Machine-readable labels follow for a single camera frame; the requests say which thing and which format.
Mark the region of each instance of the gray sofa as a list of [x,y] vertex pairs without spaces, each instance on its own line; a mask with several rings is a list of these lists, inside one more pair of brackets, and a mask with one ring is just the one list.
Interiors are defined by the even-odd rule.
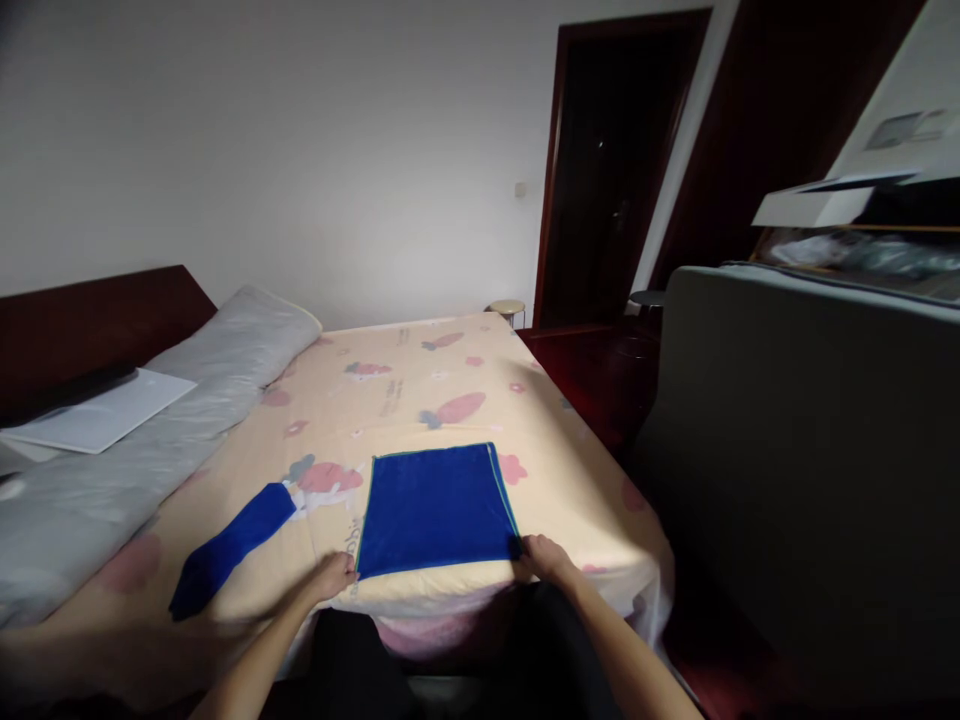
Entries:
[[960,309],[682,268],[632,454],[808,701],[960,695]]

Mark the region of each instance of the mattress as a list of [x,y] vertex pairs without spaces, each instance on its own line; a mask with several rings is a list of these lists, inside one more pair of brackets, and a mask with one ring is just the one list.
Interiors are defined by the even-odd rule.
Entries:
[[[0,634],[4,695],[106,693],[144,711],[209,686],[320,558],[356,552],[374,456],[487,442],[520,533],[562,544],[656,644],[673,558],[655,513],[511,327],[482,313],[325,333],[79,592],[40,625]],[[292,477],[295,515],[203,613],[174,623],[190,552],[266,483]],[[394,652],[428,659],[462,643],[518,578],[509,561],[427,568],[361,579],[331,604],[372,615]]]

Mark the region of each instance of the forearm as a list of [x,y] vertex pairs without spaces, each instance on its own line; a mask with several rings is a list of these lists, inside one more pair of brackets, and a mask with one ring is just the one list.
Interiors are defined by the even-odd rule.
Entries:
[[296,597],[247,648],[190,716],[196,720],[256,720],[297,631],[313,609]]
[[623,621],[582,573],[560,583],[600,658],[627,718],[700,720],[696,706],[656,653]]

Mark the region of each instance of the door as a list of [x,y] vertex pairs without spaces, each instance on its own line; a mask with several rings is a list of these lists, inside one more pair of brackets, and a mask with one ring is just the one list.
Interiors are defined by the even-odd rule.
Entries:
[[709,17],[560,29],[534,327],[623,313]]

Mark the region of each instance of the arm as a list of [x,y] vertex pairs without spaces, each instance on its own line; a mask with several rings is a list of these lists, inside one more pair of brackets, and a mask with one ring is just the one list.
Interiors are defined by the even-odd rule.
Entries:
[[560,588],[576,608],[625,717],[701,720],[656,653],[607,605],[562,547],[543,535],[529,535],[523,544],[527,566]]
[[260,717],[280,664],[307,615],[317,603],[336,597],[356,580],[352,555],[336,553],[326,558],[190,717],[193,720],[256,720]]

